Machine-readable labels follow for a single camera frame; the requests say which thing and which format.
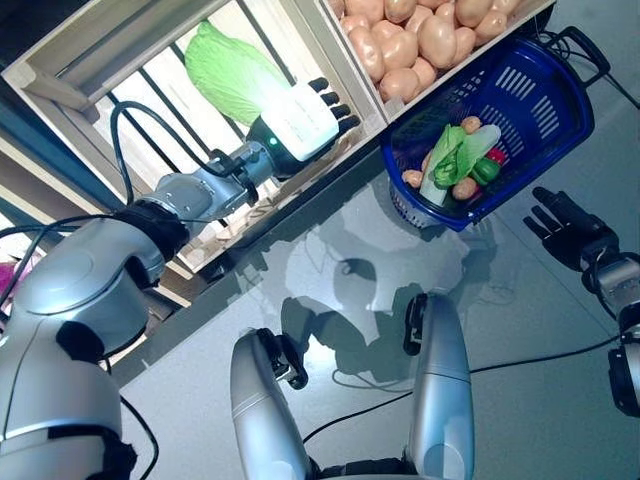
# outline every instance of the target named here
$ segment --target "green vegetable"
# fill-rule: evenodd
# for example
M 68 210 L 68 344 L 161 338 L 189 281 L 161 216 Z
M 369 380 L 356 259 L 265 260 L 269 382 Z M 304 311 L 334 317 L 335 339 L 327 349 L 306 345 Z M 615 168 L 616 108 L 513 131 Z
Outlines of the green vegetable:
M 478 185 L 482 185 L 483 187 L 495 180 L 499 173 L 500 165 L 487 157 L 478 160 L 478 163 L 476 163 L 473 170 L 471 170 L 473 179 L 478 182 Z
M 458 128 L 462 131 L 462 142 L 457 145 L 455 151 L 448 151 L 447 155 L 437 164 L 434 170 L 434 178 L 439 187 L 450 187 L 468 176 L 478 160 L 484 157 L 500 140 L 500 128 L 495 125 L 480 127 L 471 135 L 466 135 L 461 127 L 450 128 Z
M 448 187 L 459 180 L 451 181 L 458 177 L 460 165 L 458 165 L 456 154 L 466 137 L 467 134 L 462 127 L 452 127 L 451 125 L 444 127 L 444 132 L 438 139 L 438 143 L 433 147 L 430 161 L 430 164 L 435 166 L 433 178 L 438 187 Z
M 189 42 L 185 65 L 191 82 L 220 113 L 247 126 L 289 89 L 282 72 L 254 46 L 208 21 Z

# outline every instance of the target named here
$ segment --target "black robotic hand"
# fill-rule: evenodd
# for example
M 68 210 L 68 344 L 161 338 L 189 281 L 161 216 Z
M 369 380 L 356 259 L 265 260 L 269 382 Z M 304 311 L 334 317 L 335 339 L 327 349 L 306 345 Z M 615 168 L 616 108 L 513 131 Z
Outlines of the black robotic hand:
M 523 221 L 542 240 L 544 248 L 563 265 L 577 272 L 587 272 L 601 255 L 611 256 L 619 252 L 616 233 L 598 217 L 585 212 L 566 193 L 551 193 L 536 187 L 533 196 L 555 218 L 536 205 L 531 212 L 542 225 L 529 216 Z

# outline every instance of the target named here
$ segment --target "toy vegetable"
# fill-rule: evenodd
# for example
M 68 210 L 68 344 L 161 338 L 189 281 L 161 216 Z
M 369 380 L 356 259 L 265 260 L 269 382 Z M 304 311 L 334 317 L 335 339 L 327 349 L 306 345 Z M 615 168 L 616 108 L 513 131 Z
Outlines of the toy vegetable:
M 500 165 L 493 160 L 483 157 L 475 164 L 471 170 L 471 177 L 478 182 L 478 185 L 488 185 L 489 182 L 495 180 L 500 173 Z

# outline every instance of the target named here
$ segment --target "chinese cabbage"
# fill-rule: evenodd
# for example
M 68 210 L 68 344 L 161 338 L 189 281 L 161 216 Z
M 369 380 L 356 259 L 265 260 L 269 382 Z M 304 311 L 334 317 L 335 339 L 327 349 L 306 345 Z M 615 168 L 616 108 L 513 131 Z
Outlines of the chinese cabbage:
M 189 42 L 185 66 L 191 82 L 220 113 L 246 126 L 290 88 L 253 45 L 225 36 L 208 21 Z

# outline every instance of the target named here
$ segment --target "blue basket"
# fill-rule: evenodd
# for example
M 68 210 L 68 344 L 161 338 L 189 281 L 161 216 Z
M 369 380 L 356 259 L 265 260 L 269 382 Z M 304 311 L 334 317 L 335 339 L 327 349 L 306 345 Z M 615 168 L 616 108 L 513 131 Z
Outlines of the blue basket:
M 592 61 L 601 55 L 575 27 L 545 46 L 511 36 L 389 126 L 382 150 L 393 203 L 407 221 L 418 228 L 445 224 L 460 231 L 513 197 L 591 134 L 593 111 L 585 88 L 608 71 L 608 64 L 594 61 L 600 65 L 599 73 L 582 81 L 548 50 L 563 36 L 586 52 L 595 52 Z M 481 194 L 467 202 L 448 195 L 443 206 L 435 205 L 406 185 L 402 172 L 419 170 L 444 126 L 458 125 L 468 115 L 500 127 L 498 148 L 506 153 L 507 162 Z

